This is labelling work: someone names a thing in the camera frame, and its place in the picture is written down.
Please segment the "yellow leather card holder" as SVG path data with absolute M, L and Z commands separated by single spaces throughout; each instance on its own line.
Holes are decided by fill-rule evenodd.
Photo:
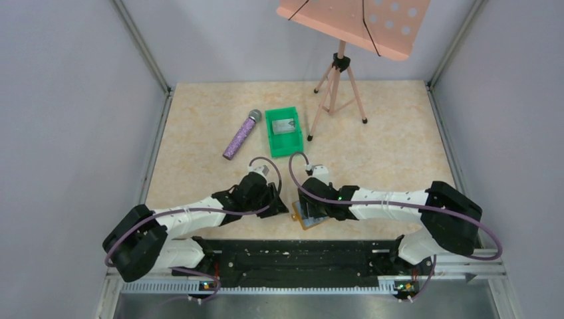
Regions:
M 303 230 L 308 230 L 325 221 L 329 220 L 329 217 L 309 217 L 307 216 L 299 203 L 299 201 L 295 201 L 292 203 L 293 212 L 291 214 L 292 221 L 298 222 Z

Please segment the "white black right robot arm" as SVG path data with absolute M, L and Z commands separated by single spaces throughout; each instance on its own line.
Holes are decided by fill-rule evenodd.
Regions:
M 308 217 L 419 224 L 418 231 L 399 236 L 391 250 L 394 258 L 412 265 L 443 252 L 467 257 L 474 253 L 482 208 L 443 181 L 433 181 L 422 191 L 383 192 L 356 185 L 335 189 L 310 177 L 298 194 Z

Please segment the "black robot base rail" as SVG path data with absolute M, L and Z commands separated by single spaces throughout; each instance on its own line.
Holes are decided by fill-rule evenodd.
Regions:
M 390 254 L 393 241 L 174 240 L 133 250 L 114 268 L 128 288 L 189 294 L 382 294 L 409 301 L 432 279 L 505 276 L 500 260 L 439 253 L 417 265 Z

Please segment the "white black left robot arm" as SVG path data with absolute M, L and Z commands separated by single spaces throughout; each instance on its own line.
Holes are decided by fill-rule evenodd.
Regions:
M 156 210 L 145 204 L 133 207 L 103 241 L 104 261 L 125 282 L 165 268 L 195 270 L 208 254 L 189 234 L 228 225 L 244 215 L 268 218 L 288 211 L 276 185 L 253 171 L 237 185 L 192 204 Z

